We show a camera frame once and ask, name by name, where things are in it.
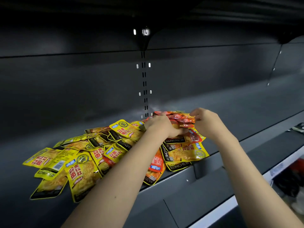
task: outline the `hand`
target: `hand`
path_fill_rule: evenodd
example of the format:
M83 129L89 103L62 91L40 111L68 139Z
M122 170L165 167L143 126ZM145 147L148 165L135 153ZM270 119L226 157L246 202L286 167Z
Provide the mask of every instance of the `hand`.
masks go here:
M190 116L195 116L197 131L213 141L230 133L219 116L210 110L197 108L190 113Z
M164 135L164 138L173 138L179 134L185 134L189 130L186 128L176 129L172 126L169 118L165 114L154 115L145 122L147 131L155 131Z

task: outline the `forearm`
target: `forearm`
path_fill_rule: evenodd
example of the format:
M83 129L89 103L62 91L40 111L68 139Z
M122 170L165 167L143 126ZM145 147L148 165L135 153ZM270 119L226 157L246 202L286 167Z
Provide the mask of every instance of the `forearm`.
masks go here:
M230 132L220 136L215 143L249 227L303 227Z
M121 161L98 182L63 227L122 227L138 195L147 169L166 139L147 131Z

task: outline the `white shelf edge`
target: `white shelf edge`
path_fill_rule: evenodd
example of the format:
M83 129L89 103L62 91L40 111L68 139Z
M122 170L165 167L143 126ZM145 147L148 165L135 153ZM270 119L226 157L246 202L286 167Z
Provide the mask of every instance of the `white shelf edge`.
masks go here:
M300 149L289 155L279 164L271 168L268 172L263 174L264 179L271 184L272 179L281 173L284 169L286 169L289 165L291 165L294 161L304 155L304 146ZM196 223L192 224L189 228L207 228L227 214L229 211L237 207L237 200L235 196L232 196L230 199L216 207L214 210L206 214Z

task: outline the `pile of snack packets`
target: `pile of snack packets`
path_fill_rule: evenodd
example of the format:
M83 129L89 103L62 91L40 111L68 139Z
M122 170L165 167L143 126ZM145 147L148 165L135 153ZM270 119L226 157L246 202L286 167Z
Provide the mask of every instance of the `pile of snack packets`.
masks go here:
M175 128L189 132L167 138L155 154L144 178L154 185L165 169L178 171L208 155L202 145L205 139L194 127L195 118L182 111L165 113ZM128 123L121 119L109 126L85 130L85 134L58 142L34 154L23 165L39 168L34 177L42 178L30 199L58 196L69 182L73 201L80 202L107 172L136 144L145 132L148 120Z

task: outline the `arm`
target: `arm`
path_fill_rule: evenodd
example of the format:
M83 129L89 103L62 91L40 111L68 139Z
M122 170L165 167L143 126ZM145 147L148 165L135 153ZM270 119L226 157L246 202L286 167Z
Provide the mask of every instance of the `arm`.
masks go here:
M248 227L288 228L304 225L251 162L236 137L216 113L198 108L196 129L219 148L235 197Z
M167 116L145 123L146 132L128 153L100 180L71 213L62 227L123 227L149 165L167 137L185 132L172 127Z

